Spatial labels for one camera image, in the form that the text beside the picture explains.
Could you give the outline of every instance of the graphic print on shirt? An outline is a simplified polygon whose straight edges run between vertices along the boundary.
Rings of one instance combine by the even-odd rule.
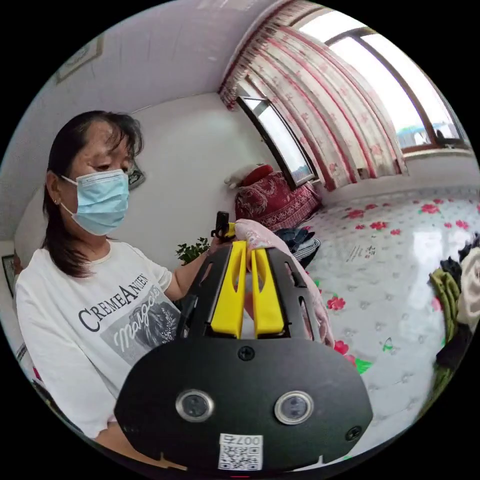
[[[106,317],[122,309],[120,317],[101,331],[100,338],[133,366],[151,349],[175,338],[180,312],[160,286],[152,285],[145,275],[139,275],[130,285],[119,285],[118,288],[119,293],[97,306],[82,310],[78,316],[83,326],[91,332],[98,332]]]

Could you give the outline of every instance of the window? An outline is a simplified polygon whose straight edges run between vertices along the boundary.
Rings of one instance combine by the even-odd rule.
[[[391,41],[334,10],[298,29],[325,43],[370,83],[392,119],[404,152],[469,148],[465,132],[443,95]]]
[[[259,95],[239,96],[237,103],[262,136],[292,190],[318,178],[304,148],[269,100]]]

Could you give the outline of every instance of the dark hair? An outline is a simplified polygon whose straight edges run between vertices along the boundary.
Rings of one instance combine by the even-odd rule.
[[[48,157],[48,171],[59,177],[69,176],[75,156],[86,145],[85,134],[93,122],[107,122],[112,126],[113,132],[109,139],[112,150],[126,139],[127,150],[132,159],[142,151],[144,141],[137,120],[121,113],[87,111],[72,118],[57,133]],[[45,185],[43,212],[48,224],[42,248],[48,250],[53,263],[63,273],[75,278],[88,277],[90,272],[84,266],[87,258],[75,248],[76,238],[67,231],[60,208],[51,199]]]

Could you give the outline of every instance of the picture frame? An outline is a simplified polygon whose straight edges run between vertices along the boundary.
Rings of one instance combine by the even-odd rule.
[[[139,187],[146,180],[145,174],[140,170],[137,162],[132,161],[130,170],[128,171],[128,189],[133,190]]]
[[[63,82],[85,64],[97,59],[104,50],[104,36],[99,35],[72,55],[55,73],[56,84]]]
[[[14,267],[14,255],[4,255],[1,258],[3,265],[3,272],[5,274],[5,280],[8,284],[11,297],[14,297],[14,283],[15,283],[15,267]]]

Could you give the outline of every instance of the curtain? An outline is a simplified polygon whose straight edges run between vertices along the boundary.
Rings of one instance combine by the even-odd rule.
[[[246,78],[274,104],[328,191],[406,174],[393,123],[367,81],[326,45],[287,26],[292,8],[308,4],[290,2],[263,23],[240,53],[230,87]],[[220,96],[232,109],[236,92],[227,84]]]

